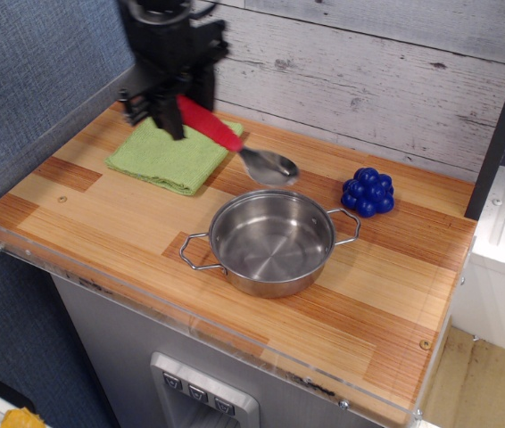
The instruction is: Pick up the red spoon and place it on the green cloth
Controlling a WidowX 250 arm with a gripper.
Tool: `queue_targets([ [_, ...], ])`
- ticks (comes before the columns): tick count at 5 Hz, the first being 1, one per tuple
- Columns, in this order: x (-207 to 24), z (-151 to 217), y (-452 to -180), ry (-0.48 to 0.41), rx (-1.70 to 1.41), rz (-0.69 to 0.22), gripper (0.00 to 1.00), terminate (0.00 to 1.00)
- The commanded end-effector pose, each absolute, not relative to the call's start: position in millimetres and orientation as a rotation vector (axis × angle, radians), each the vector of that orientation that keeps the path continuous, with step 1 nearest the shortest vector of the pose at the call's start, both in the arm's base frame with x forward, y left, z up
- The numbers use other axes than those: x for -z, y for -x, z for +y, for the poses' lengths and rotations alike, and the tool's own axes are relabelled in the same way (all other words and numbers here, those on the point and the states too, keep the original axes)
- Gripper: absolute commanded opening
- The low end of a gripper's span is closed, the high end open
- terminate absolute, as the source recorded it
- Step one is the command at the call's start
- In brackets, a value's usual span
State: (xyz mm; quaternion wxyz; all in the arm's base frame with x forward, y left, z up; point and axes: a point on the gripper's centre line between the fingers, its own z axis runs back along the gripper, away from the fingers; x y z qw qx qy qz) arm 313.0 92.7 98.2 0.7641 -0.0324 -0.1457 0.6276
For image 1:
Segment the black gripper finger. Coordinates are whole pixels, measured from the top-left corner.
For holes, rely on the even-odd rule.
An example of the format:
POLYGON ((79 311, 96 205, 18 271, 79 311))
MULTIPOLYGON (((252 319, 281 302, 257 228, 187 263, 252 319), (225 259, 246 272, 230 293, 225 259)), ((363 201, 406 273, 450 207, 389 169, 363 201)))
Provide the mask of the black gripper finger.
POLYGON ((185 138, 184 124, 175 96, 153 100, 152 118, 155 125, 166 131, 174 141, 185 138))
POLYGON ((192 72, 192 83, 187 97, 208 111, 214 110, 216 76, 214 66, 204 65, 192 72))

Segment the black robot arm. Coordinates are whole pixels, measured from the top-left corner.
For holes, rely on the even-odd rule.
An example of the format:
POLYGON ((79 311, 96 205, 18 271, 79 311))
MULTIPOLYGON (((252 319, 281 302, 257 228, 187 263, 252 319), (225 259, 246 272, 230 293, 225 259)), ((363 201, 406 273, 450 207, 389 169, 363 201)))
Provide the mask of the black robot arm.
POLYGON ((212 12, 199 12, 191 1, 120 1, 120 16, 135 64, 128 85, 119 91, 127 121, 146 118, 175 140, 185 137, 178 97, 187 96, 211 111, 216 86, 215 65, 228 55, 223 20, 194 26, 212 12))

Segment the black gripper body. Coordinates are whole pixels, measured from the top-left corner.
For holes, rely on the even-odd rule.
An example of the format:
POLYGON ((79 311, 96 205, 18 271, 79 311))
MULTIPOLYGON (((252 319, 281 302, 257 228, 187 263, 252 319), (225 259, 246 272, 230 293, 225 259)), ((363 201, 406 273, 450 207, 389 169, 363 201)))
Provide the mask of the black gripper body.
POLYGON ((135 65, 134 84, 120 90, 127 121, 152 118, 158 97, 187 97, 192 72, 214 66, 228 55, 227 24, 215 20, 195 26, 206 11, 121 11, 120 17, 135 65))

